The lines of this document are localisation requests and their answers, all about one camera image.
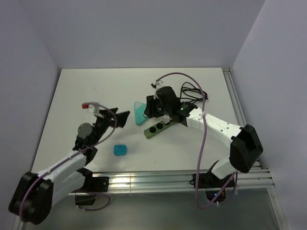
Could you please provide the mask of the green power strip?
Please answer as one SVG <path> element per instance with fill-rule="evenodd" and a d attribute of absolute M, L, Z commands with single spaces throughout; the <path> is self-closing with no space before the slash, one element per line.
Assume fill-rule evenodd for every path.
<path fill-rule="evenodd" d="M 146 130 L 144 130 L 143 134 L 146 137 L 146 139 L 151 139 L 154 136 L 160 134 L 161 132 L 167 130 L 168 128 L 176 125 L 176 122 L 173 121 L 169 121 L 168 123 L 164 123 L 163 121 L 156 123 L 155 125 L 147 128 Z"/>

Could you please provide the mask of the teal triangular power strip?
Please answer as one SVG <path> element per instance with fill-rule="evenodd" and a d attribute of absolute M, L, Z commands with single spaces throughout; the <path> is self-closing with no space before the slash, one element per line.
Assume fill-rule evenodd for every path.
<path fill-rule="evenodd" d="M 137 126 L 141 126 L 143 123 L 145 123 L 149 117 L 145 115 L 145 109 L 146 104 L 141 102 L 135 102 L 134 103 L 134 118 L 135 118 L 135 124 Z"/>

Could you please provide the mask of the blue plug adapter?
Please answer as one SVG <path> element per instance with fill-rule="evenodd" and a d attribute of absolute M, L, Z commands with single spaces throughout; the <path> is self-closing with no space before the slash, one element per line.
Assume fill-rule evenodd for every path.
<path fill-rule="evenodd" d="M 127 148 L 127 145 L 125 144 L 120 143 L 120 144 L 114 145 L 113 147 L 113 154 L 115 156 L 124 156 L 127 154 L 127 152 L 128 152 L 128 148 Z"/>

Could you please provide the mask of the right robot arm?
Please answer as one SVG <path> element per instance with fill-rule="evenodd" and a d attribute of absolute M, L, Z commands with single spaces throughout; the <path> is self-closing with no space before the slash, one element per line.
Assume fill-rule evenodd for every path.
<path fill-rule="evenodd" d="M 263 153 L 253 126 L 234 125 L 204 112 L 193 103 L 181 102 L 170 86 L 160 87 L 154 95 L 146 97 L 144 114 L 148 118 L 166 117 L 165 123 L 175 122 L 201 130 L 229 148 L 229 157 L 218 160 L 209 170 L 208 183 L 214 187 L 235 172 L 248 173 Z"/>

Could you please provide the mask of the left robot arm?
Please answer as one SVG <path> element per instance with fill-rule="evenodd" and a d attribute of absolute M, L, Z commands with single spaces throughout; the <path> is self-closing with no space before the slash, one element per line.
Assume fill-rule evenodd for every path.
<path fill-rule="evenodd" d="M 92 124 L 78 127 L 75 145 L 67 156 L 37 173 L 26 172 L 20 179 L 9 203 L 9 212 L 22 222 L 38 225 L 49 215 L 52 207 L 74 191 L 91 192 L 94 185 L 92 171 L 86 169 L 97 153 L 96 145 L 106 140 L 108 128 L 123 128 L 129 111 L 107 109 L 96 103 L 84 103 L 83 109 L 91 110 L 96 117 Z"/>

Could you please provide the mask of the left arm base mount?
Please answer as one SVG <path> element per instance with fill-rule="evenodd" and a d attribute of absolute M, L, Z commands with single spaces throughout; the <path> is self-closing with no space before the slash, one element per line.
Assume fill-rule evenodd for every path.
<path fill-rule="evenodd" d="M 75 204 L 79 207 L 92 206 L 99 194 L 108 191 L 109 177 L 99 176 L 86 179 L 85 185 L 75 190 L 75 193 L 85 193 L 85 195 L 75 195 Z"/>

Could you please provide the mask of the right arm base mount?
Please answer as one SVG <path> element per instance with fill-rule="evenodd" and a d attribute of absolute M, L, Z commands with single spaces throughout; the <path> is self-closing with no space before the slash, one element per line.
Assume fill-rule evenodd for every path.
<path fill-rule="evenodd" d="M 208 172 L 199 173 L 199 189 L 208 189 L 208 188 L 219 188 L 219 190 L 226 184 L 226 182 L 230 179 L 231 175 L 226 176 L 224 179 L 218 179 L 216 176 L 212 174 L 212 168 L 217 163 L 217 161 L 210 167 Z M 233 179 L 227 184 L 226 187 L 233 187 L 233 190 L 230 194 L 227 195 L 226 189 L 224 189 L 221 194 L 215 199 L 214 203 L 223 203 L 227 198 L 231 197 L 236 190 L 237 186 L 237 173 L 233 177 Z M 205 192 L 206 197 L 209 201 L 212 201 L 214 197 L 218 194 L 219 190 Z"/>

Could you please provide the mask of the aluminium rail frame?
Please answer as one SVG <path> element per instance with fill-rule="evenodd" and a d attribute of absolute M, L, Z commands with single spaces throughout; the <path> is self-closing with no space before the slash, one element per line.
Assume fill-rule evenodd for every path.
<path fill-rule="evenodd" d="M 166 117 L 149 118 L 141 126 L 135 124 L 134 103 L 146 104 L 146 97 L 154 95 L 151 83 L 162 80 L 172 87 L 181 102 L 190 102 L 228 123 L 245 126 L 227 68 L 123 68 L 123 69 L 63 69 L 60 73 L 50 111 L 30 172 L 42 171 L 69 154 L 75 145 L 78 127 L 94 123 L 96 117 L 83 103 L 97 102 L 118 112 L 130 111 L 123 128 L 108 128 L 105 141 L 96 145 L 94 159 L 86 165 L 93 177 L 109 177 L 110 193 L 159 193 L 193 191 L 196 205 L 211 210 L 223 203 L 214 203 L 237 173 L 238 189 L 266 188 L 277 219 L 278 228 L 288 229 L 267 169 L 259 169 L 256 160 L 248 173 L 235 172 L 219 188 L 199 189 L 199 173 L 206 173 L 213 164 L 229 157 L 229 148 L 208 133 L 176 124 L 151 139 L 143 132 Z M 127 145 L 124 156 L 115 156 L 116 144 Z M 212 201 L 205 192 L 219 190 Z"/>

